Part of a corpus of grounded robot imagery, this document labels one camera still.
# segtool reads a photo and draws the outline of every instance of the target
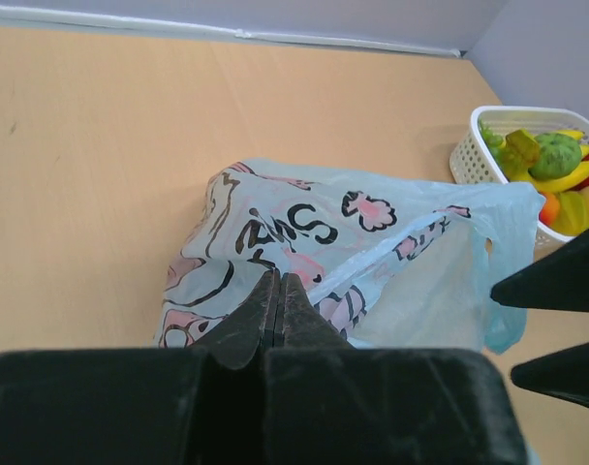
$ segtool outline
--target black lettering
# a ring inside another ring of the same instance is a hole
[[[265,266],[268,269],[273,269],[275,267],[275,263],[263,259],[263,252],[264,249],[258,249],[256,252],[254,252],[254,256],[247,262],[249,262],[250,264],[261,264],[262,266]]]
[[[312,231],[317,227],[324,226],[329,229],[328,234],[325,237],[316,234],[314,236],[316,241],[323,245],[328,245],[335,242],[335,239],[337,239],[337,230],[329,226],[327,223],[324,223],[320,220],[314,220],[310,221],[306,225],[299,224],[296,220],[296,214],[300,210],[310,210],[312,212],[316,212],[316,208],[308,203],[298,203],[294,206],[291,206],[288,210],[288,221],[293,226],[293,228],[299,231]]]
[[[275,226],[275,230],[277,231],[278,234],[283,236],[284,233],[286,233],[286,235],[291,240],[296,239],[295,230],[293,228],[291,228],[291,226],[288,223],[286,223],[285,221],[276,220],[275,218],[273,218],[273,225]]]
[[[275,242],[275,239],[271,237],[268,233],[265,236],[260,236],[261,230],[265,230],[266,227],[258,220],[249,220],[247,224],[243,227],[238,238],[236,239],[236,243],[234,244],[234,250],[237,254],[241,254],[243,252],[243,248],[245,247],[245,234],[249,232],[249,239],[247,240],[247,248],[253,249],[258,244],[268,244],[269,242]]]

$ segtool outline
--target pink flower print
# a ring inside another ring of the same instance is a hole
[[[290,273],[298,274],[305,291],[309,291],[325,277],[325,269],[305,255],[286,249],[286,257],[291,264]]]
[[[396,252],[396,254],[398,254],[398,260],[404,260],[406,257],[413,253],[417,246],[418,242],[415,240],[415,238],[408,236],[406,239],[400,242],[393,250]]]
[[[450,205],[447,208],[441,208],[434,211],[452,211],[453,213],[460,215],[463,218],[471,218],[471,210],[467,206]]]
[[[346,217],[359,214],[359,225],[373,233],[395,225],[395,210],[388,201],[372,199],[362,192],[349,191],[342,199],[342,214]]]
[[[444,216],[424,229],[413,232],[411,235],[407,236],[406,239],[401,241],[393,249],[398,255],[398,260],[407,259],[408,261],[411,261],[419,257],[419,255],[421,255],[432,242],[446,232],[450,223],[451,221],[448,220],[448,217]]]
[[[201,267],[206,263],[204,259],[188,259],[182,256],[182,252],[178,254],[168,268],[168,279],[166,281],[166,291],[175,288],[180,284],[182,278],[194,269]]]
[[[163,333],[159,347],[187,347],[192,345],[226,316],[217,318],[201,317],[193,312],[168,310],[163,322]]]
[[[329,294],[315,308],[344,337],[367,314],[365,299],[357,286],[352,286],[342,298],[335,293]]]

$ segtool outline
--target white plastic basket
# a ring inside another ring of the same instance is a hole
[[[502,136],[517,129],[526,129],[532,134],[576,129],[585,134],[580,143],[589,145],[589,121],[573,111],[537,107],[479,107],[471,113],[467,136],[449,157],[449,168],[457,184],[508,183],[481,138],[479,119],[495,134]],[[537,249],[560,246],[571,239],[572,236],[559,234],[542,222],[538,223]]]

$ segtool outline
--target green fruit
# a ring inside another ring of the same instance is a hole
[[[492,158],[495,159],[495,161],[499,159],[499,156],[501,155],[501,148],[488,147],[488,150],[490,151],[490,154],[492,155]]]
[[[504,138],[499,135],[493,135],[490,140],[488,141],[491,147],[498,147],[502,143],[504,143]]]
[[[540,158],[529,173],[540,181],[567,176],[581,161],[579,143],[564,134],[539,134],[536,142],[540,145]]]
[[[492,136],[490,128],[482,123],[480,119],[478,120],[478,129],[480,130],[481,138],[484,139],[484,141],[487,141]]]

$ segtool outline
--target white plastic bag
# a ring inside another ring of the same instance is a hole
[[[520,339],[526,311],[489,291],[533,260],[542,206],[526,183],[235,164],[208,182],[203,217],[170,265],[156,342],[192,344],[276,266],[301,277],[354,345],[501,353]]]

